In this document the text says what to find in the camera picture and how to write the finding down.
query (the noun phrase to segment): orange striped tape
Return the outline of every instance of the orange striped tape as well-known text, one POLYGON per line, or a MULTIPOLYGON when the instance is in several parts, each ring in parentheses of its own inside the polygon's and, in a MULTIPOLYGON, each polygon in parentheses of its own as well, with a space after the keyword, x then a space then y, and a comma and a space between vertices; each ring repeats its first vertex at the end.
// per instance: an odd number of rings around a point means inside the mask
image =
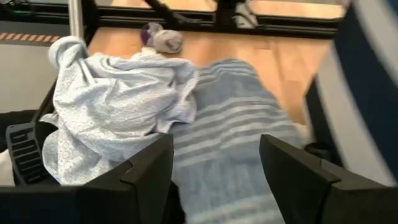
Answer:
POLYGON ((59 38, 60 38, 59 36, 52 36, 52 35, 0 33, 0 40, 23 40, 23 41, 38 41, 38 42, 55 42, 59 38))

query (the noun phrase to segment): patterned fabric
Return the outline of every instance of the patterned fabric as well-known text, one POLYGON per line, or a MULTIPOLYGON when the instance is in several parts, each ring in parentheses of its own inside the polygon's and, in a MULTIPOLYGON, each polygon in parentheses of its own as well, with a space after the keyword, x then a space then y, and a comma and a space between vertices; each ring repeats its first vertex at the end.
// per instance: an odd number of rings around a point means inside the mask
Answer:
POLYGON ((252 66, 226 59, 200 70, 197 120, 175 124, 173 180, 187 223, 283 223, 259 155, 261 134, 302 147, 252 66))
POLYGON ((317 141, 349 170, 398 178, 398 1, 353 1, 306 96, 317 141))
POLYGON ((58 131, 46 138, 43 160, 63 185, 85 184, 157 140, 174 122, 195 120, 191 92, 198 72, 188 60, 153 54, 87 57, 76 37, 56 41, 49 55, 59 69, 57 115, 42 120, 58 131))

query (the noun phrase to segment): white cloth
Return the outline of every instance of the white cloth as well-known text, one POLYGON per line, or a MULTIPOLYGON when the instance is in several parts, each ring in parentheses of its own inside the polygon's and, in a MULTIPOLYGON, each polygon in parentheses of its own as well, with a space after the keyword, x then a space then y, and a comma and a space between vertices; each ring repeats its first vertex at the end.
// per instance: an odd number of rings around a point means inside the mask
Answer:
POLYGON ((94 54, 64 37, 49 51, 59 69, 53 105, 58 126, 44 143, 45 168, 63 185, 84 184, 124 162, 174 122, 192 123, 198 72, 189 60, 94 54))
POLYGON ((0 186, 15 186, 8 149, 0 153, 0 186))

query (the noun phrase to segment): striped blanket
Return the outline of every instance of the striped blanket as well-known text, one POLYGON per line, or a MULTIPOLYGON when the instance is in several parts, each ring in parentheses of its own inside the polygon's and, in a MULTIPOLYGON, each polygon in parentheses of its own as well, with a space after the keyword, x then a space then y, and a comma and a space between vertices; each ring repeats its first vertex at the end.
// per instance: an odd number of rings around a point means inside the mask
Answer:
POLYGON ((306 95, 335 162, 388 186, 398 178, 397 59, 398 1, 353 1, 306 95))
POLYGON ((261 134, 294 146, 286 112, 245 62, 226 59, 200 70, 197 119, 174 125, 173 180, 187 223, 283 223, 259 156, 261 134))

